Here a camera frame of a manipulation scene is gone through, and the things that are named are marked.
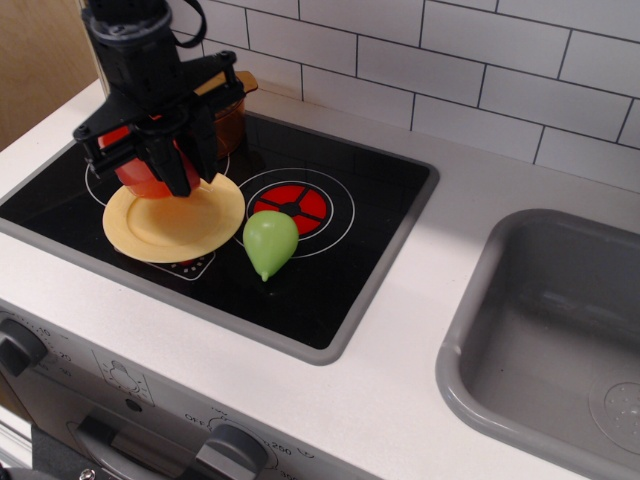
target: stove knob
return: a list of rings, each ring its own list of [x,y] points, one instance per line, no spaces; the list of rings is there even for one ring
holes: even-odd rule
[[[267,463],[267,452],[251,435],[223,424],[211,432],[196,460],[220,480],[254,480]]]
[[[14,377],[35,366],[47,347],[27,327],[5,318],[0,322],[0,363]]]

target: white subway tile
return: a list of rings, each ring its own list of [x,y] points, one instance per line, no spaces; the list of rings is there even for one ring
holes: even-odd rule
[[[496,9],[496,0],[447,0],[447,3],[455,3],[465,7],[479,8],[481,10],[489,10],[491,12]]]
[[[536,165],[640,192],[640,150],[547,128]]]
[[[637,0],[500,0],[498,12],[640,41]]]
[[[620,135],[620,143],[640,148],[640,103],[633,101],[629,117]]]
[[[533,163],[542,126],[419,95],[413,130]]]
[[[556,77],[569,30],[427,2],[422,48]]]
[[[560,78],[640,97],[640,44],[574,32]]]
[[[300,0],[300,18],[417,47],[423,3],[423,0]]]
[[[236,71],[249,71],[258,80],[258,88],[285,97],[302,99],[302,72],[299,63],[229,47],[221,43],[204,41],[204,53],[212,55],[221,50],[233,50],[238,56]]]
[[[224,3],[275,13],[285,17],[298,18],[298,0],[224,0]]]
[[[304,66],[305,102],[409,129],[413,94]]]
[[[356,35],[247,11],[251,50],[354,75]]]
[[[459,58],[361,37],[358,77],[475,106],[484,66]]]
[[[524,120],[616,140],[629,108],[625,97],[488,67],[480,106]]]
[[[195,34],[200,27],[200,17],[191,7],[182,1],[171,0],[174,8],[174,23],[180,26],[174,27],[185,33]],[[247,20],[244,8],[216,3],[211,1],[200,2],[207,18],[207,34],[209,40],[237,45],[248,48]]]

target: toy pear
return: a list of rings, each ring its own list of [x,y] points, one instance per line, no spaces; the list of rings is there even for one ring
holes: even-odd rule
[[[292,257],[298,246],[298,227],[286,213],[263,210],[244,226],[242,241],[256,272],[266,282]]]

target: black cooktop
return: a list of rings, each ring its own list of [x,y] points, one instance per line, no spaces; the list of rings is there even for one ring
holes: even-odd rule
[[[245,253],[243,227],[215,252],[181,264],[149,264],[117,252],[103,233],[102,214],[121,184],[88,173],[76,144],[4,199],[0,229],[305,361],[335,360],[437,173],[254,116],[247,116],[246,141],[218,171],[240,187],[247,218],[270,209],[296,221],[298,249],[267,282]]]

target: yellow plate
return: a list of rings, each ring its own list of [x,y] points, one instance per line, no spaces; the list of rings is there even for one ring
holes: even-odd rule
[[[102,226],[111,244],[129,257],[183,262],[226,243],[240,228],[244,207],[238,186],[217,174],[187,198],[141,198],[121,187],[107,203]]]

